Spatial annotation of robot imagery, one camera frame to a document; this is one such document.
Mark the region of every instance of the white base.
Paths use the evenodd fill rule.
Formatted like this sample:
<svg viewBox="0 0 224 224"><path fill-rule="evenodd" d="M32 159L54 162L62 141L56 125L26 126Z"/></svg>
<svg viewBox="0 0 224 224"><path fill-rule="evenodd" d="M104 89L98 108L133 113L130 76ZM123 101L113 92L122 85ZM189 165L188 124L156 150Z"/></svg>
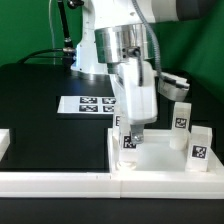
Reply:
<svg viewBox="0 0 224 224"><path fill-rule="evenodd" d="M110 173L0 173L0 197L224 199L224 168L214 153L208 172L185 172L185 151L169 148L170 131L148 130L136 170L119 171L108 131Z"/></svg>

